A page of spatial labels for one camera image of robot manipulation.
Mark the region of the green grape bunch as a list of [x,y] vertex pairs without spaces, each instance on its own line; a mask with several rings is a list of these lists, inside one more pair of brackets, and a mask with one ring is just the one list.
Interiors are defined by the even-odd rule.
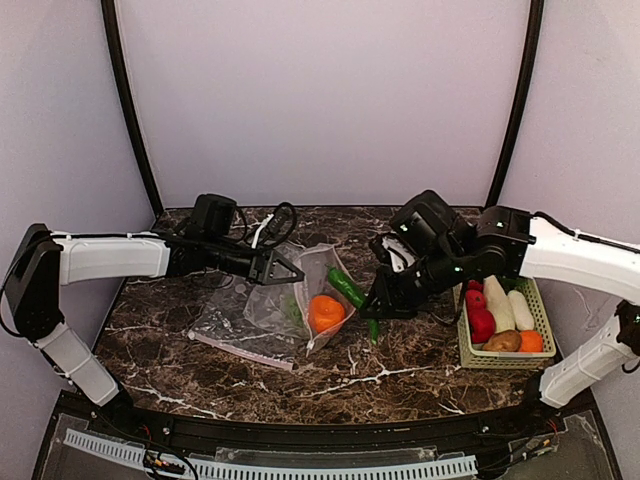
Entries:
[[304,322],[302,312],[294,296],[286,296],[283,301],[283,311],[289,324],[295,329],[302,329]]

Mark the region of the dotted zip bag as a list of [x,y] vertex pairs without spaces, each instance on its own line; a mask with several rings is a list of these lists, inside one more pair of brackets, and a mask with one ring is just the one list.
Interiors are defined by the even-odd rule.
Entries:
[[[253,326],[269,333],[305,341],[306,354],[310,356],[329,343],[355,313],[355,308],[328,281],[329,266],[337,267],[345,273],[347,270],[337,249],[331,244],[320,243],[304,248],[286,242],[277,247],[276,251],[304,271],[304,280],[293,284],[255,287],[249,295],[243,315]],[[309,324],[310,302],[317,295],[333,297],[346,310],[346,318],[340,325],[322,333],[316,333]],[[302,329],[293,328],[285,317],[283,301],[286,296],[294,296],[298,303],[304,322]]]

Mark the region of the orange persimmon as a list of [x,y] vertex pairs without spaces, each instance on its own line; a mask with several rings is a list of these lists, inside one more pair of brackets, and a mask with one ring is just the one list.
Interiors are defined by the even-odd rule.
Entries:
[[328,295],[314,296],[309,306],[309,324],[316,333],[340,325],[346,318],[344,306]]

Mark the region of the red apple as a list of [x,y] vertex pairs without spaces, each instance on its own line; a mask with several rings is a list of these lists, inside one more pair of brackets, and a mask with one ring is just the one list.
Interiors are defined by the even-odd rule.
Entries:
[[495,333],[496,323],[493,314],[487,309],[472,309],[468,312],[473,344],[486,343]]
[[481,282],[478,282],[476,280],[470,280],[468,282],[467,288],[469,290],[476,290],[476,291],[482,292],[484,290],[484,285]]

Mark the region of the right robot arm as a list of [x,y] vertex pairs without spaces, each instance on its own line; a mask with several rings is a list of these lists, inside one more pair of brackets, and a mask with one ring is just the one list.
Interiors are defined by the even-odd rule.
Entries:
[[588,341],[529,382],[531,399],[561,408],[639,356],[639,249],[560,224],[544,212],[492,206],[469,223],[436,192],[409,200],[390,222],[409,254],[395,269],[380,238],[380,261],[360,308],[365,319],[413,319],[426,301],[491,275],[547,279],[620,298],[612,317]]

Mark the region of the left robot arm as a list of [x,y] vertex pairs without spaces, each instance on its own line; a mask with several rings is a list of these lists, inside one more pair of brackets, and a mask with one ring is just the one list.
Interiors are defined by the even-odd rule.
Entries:
[[60,288],[110,278],[182,277],[207,269],[262,286],[303,281],[304,272],[277,250],[297,226],[295,208],[279,204],[249,244],[230,236],[239,215],[236,201],[201,194],[172,232],[67,233],[33,224],[1,283],[1,302],[13,321],[1,327],[39,350],[94,405],[126,402],[124,387],[66,323]]

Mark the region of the lower clear zip bag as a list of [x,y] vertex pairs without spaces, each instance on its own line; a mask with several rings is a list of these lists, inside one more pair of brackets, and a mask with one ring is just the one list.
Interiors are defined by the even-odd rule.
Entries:
[[305,343],[253,326],[243,311],[257,287],[238,276],[227,276],[214,288],[188,337],[268,366],[290,371],[298,347]]

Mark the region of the small red tomato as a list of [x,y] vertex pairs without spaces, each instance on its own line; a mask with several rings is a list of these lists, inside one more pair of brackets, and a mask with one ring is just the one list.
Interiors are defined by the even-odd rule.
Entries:
[[486,309],[486,298],[482,291],[468,290],[465,293],[465,304],[468,312]]

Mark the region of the pale green perforated basket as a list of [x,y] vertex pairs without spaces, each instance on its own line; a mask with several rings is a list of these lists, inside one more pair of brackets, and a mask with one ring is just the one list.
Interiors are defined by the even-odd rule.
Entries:
[[459,314],[457,328],[461,365],[472,369],[539,369],[556,355],[556,345],[544,303],[535,280],[528,279],[528,284],[518,290],[526,298],[531,314],[535,320],[535,330],[544,338],[542,353],[521,352],[487,352],[481,344],[471,342],[471,328],[469,326],[466,304],[459,302],[462,287],[453,288],[453,298]]

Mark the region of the white radish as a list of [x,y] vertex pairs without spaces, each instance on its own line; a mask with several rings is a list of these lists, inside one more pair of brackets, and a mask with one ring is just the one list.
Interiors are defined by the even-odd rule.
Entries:
[[535,320],[529,309],[525,296],[518,290],[510,290],[507,298],[514,314],[516,329],[519,331],[533,330]]
[[484,279],[483,294],[486,299],[486,308],[493,315],[495,321],[495,332],[515,330],[515,315],[511,303],[495,275]]

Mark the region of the brown potato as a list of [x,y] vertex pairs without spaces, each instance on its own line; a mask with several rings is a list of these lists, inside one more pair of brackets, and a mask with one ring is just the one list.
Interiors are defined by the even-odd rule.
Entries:
[[518,352],[522,344],[522,337],[517,330],[505,330],[495,333],[483,345],[487,352]]

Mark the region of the small orange tangerine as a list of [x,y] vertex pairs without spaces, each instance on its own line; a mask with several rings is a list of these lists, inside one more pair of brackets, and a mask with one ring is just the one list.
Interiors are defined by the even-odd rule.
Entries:
[[521,353],[542,353],[544,351],[544,338],[535,330],[520,331]]

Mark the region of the small electronics board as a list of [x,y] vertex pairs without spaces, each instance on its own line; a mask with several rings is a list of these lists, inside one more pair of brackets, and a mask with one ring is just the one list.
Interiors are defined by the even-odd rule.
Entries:
[[151,479],[170,479],[185,473],[183,464],[167,461],[161,453],[146,450],[143,454],[142,465],[145,474]]

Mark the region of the black front rail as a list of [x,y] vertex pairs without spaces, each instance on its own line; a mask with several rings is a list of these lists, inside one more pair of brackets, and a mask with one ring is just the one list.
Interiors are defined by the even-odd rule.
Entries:
[[[402,392],[384,400],[397,384]],[[434,445],[493,455],[511,441],[556,437],[564,428],[562,413],[534,400],[531,387],[518,383],[509,392],[499,387],[457,385],[453,378],[425,383],[417,375],[394,383],[383,381],[353,398],[340,383],[334,389],[290,395],[285,406],[299,406],[302,423],[236,422],[187,404],[171,412],[131,405],[104,413],[86,398],[67,393],[59,404],[74,409],[91,429],[120,438],[148,442],[166,451],[211,453],[217,447],[279,452],[354,452],[370,447]]]

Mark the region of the left black frame post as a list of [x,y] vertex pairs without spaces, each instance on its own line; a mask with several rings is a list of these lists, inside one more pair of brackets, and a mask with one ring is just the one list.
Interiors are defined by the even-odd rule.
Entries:
[[159,188],[152,172],[151,162],[147,154],[142,130],[134,104],[127,66],[125,62],[123,43],[120,35],[116,2],[114,0],[102,0],[100,2],[100,5],[111,69],[118,93],[123,119],[147,200],[152,209],[154,218],[157,219],[163,214],[164,205],[162,203]]

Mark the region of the black frame post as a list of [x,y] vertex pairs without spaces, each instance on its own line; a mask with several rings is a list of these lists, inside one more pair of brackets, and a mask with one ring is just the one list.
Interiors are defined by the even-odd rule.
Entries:
[[111,69],[118,93],[123,119],[147,200],[152,209],[154,218],[157,219],[163,214],[164,205],[162,203],[159,188],[152,172],[151,162],[147,154],[142,130],[134,104],[127,66],[125,62],[123,43],[120,35],[116,2],[114,0],[102,0],[100,2],[100,5]]
[[484,209],[498,204],[511,166],[535,68],[544,5],[544,0],[529,2],[527,26],[513,101]]

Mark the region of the right black frame post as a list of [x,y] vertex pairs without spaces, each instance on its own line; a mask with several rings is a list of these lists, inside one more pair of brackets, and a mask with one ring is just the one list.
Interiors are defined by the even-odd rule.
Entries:
[[484,209],[498,204],[511,166],[535,68],[544,5],[544,0],[529,2],[527,26],[513,101]]

